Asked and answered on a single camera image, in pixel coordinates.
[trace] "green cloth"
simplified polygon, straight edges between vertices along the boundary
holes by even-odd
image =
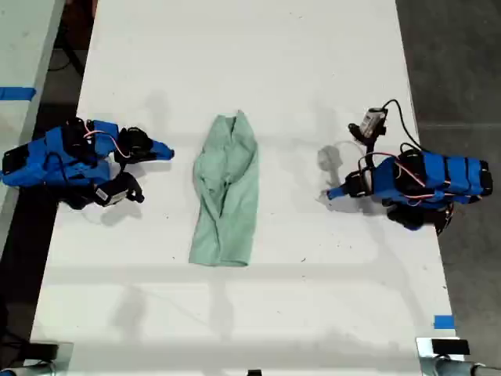
[[[248,265],[258,211],[258,173],[258,145],[245,114],[217,116],[195,162],[200,217],[189,262]]]

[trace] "red wire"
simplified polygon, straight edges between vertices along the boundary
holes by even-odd
[[[102,134],[105,134],[105,135],[109,136],[111,138],[111,140],[113,141],[113,143],[115,144],[115,147],[117,148],[118,153],[120,153],[121,156],[124,157],[124,158],[130,158],[130,155],[125,155],[124,153],[122,153],[122,150],[120,150],[120,147],[117,144],[117,140],[115,140],[115,138],[111,134],[109,134],[109,133],[106,133],[106,132],[103,132],[103,131],[90,131],[90,132],[87,132],[87,133],[84,134],[84,138],[89,137],[90,135],[94,135],[96,133],[102,133]]]
[[[394,154],[391,154],[391,153],[382,153],[382,152],[379,152],[379,151],[373,151],[373,152],[371,152],[371,153],[367,153],[366,155],[364,155],[363,157],[361,157],[361,158],[359,159],[359,171],[362,171],[362,167],[361,167],[361,165],[360,165],[360,161],[361,161],[362,159],[365,159],[365,157],[366,157],[366,156],[371,155],[371,154],[372,154],[372,155],[386,155],[386,156],[389,156],[389,157],[394,157],[394,158],[395,158],[395,164],[396,164],[397,166],[399,166],[399,167],[400,167],[400,169],[402,169],[402,170],[404,170],[405,172],[407,172],[407,174],[409,174],[409,176],[410,176],[411,178],[413,178],[414,180],[416,180],[416,181],[417,181],[417,183],[418,183],[420,186],[422,186],[422,187],[425,187],[425,186],[426,186],[426,184],[423,182],[423,180],[421,180],[420,178],[418,178],[417,176],[415,176],[415,175],[414,175],[414,174],[413,174],[413,173],[412,173],[412,172],[411,172],[411,171],[410,171],[407,167],[405,167],[405,166],[403,166],[402,164],[400,164],[400,163],[398,163],[398,162],[397,162],[397,161],[398,161],[398,156],[396,156],[396,155],[394,155]]]

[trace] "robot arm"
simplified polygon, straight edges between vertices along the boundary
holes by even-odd
[[[120,173],[110,177],[105,158],[114,153],[121,165]],[[144,161],[168,161],[174,151],[155,141],[139,128],[123,128],[105,121],[80,118],[46,132],[16,149],[7,151],[2,161],[0,179],[8,186],[55,187],[58,196],[72,208],[80,209],[90,202],[102,206],[123,198],[142,202],[141,187],[124,172],[125,165]]]

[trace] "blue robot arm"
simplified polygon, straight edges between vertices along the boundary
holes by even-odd
[[[114,179],[105,160],[110,153],[121,165]],[[105,121],[75,118],[54,128],[40,139],[7,151],[2,160],[0,178],[8,186],[56,187],[63,197],[72,193],[102,206],[118,202],[117,198],[142,202],[142,191],[125,166],[144,161],[168,161],[174,151],[164,143],[150,139],[139,128],[123,128]]]
[[[362,125],[349,125],[352,135],[367,147],[366,167],[346,177],[341,186],[327,190],[329,200],[349,195],[374,196],[391,207],[388,217],[410,230],[424,223],[434,223],[438,233],[449,224],[455,202],[470,204],[492,194],[492,177],[488,163],[475,158],[448,157],[431,153],[416,144],[398,156],[384,159],[378,166],[373,163],[374,144],[384,135],[386,106],[395,102],[402,120],[402,109],[395,99],[381,108],[367,112]]]

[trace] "white tabletop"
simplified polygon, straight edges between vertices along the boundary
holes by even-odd
[[[0,86],[36,88],[27,101],[0,101],[0,156],[31,140],[64,0],[0,1]],[[0,184],[0,257],[17,191]]]
[[[78,113],[175,149],[131,166],[146,200],[61,205],[32,339],[74,343],[71,374],[420,374],[415,337],[451,313],[434,229],[370,200],[316,199],[349,122],[398,98],[415,133],[393,0],[104,0]],[[250,266],[187,263],[193,162],[217,114],[243,110],[260,147]],[[391,110],[377,149],[406,141]]]

